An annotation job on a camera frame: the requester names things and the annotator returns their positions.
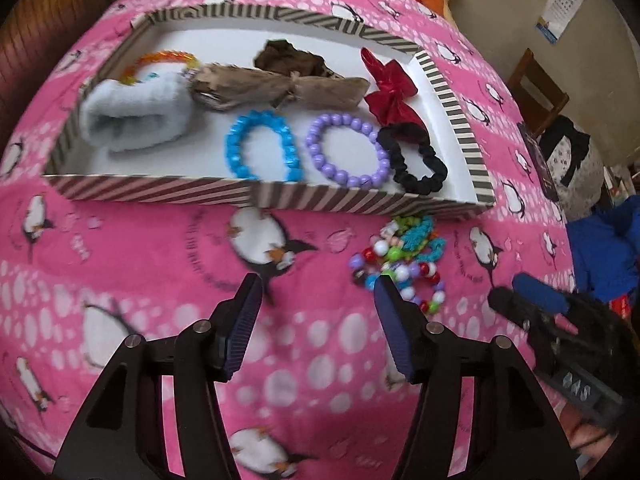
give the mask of brown fabric bundle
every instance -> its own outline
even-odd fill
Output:
[[[361,77],[284,76],[253,68],[210,63],[191,78],[191,91],[197,101],[224,112],[245,103],[268,102],[276,108],[298,101],[305,107],[351,110],[369,89]]]
[[[254,59],[254,66],[267,72],[300,76],[340,77],[324,64],[321,56],[296,49],[287,40],[269,40]]]

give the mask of purple bead bracelet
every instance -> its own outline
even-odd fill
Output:
[[[378,157],[378,169],[373,175],[350,175],[344,170],[339,170],[335,165],[329,163],[322,153],[320,146],[320,137],[327,126],[348,126],[355,132],[360,132],[369,139],[375,149]],[[336,184],[346,187],[361,187],[362,189],[370,189],[372,187],[380,187],[389,177],[389,156],[387,152],[378,143],[378,132],[371,123],[367,123],[351,114],[322,114],[311,124],[309,131],[306,133],[305,143],[314,162],[316,170],[333,180]]]

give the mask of orange bracelet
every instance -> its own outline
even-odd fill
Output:
[[[186,63],[187,69],[197,68],[200,62],[193,54],[179,52],[177,50],[161,50],[140,57],[133,65],[129,66],[120,76],[120,82],[125,85],[133,85],[138,82],[136,72],[143,66],[152,63]]]

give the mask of blue cloth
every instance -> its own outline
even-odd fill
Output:
[[[569,222],[566,231],[580,292],[611,301],[635,292],[639,273],[640,196],[620,206]]]

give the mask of red hair tie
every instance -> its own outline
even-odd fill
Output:
[[[425,130],[427,127],[420,116],[404,102],[407,97],[418,93],[411,78],[402,66],[392,59],[386,65],[377,59],[368,48],[360,50],[365,67],[376,80],[378,90],[364,97],[369,110],[375,115],[381,126],[396,123],[415,123]],[[407,142],[420,142],[420,139],[401,139]]]

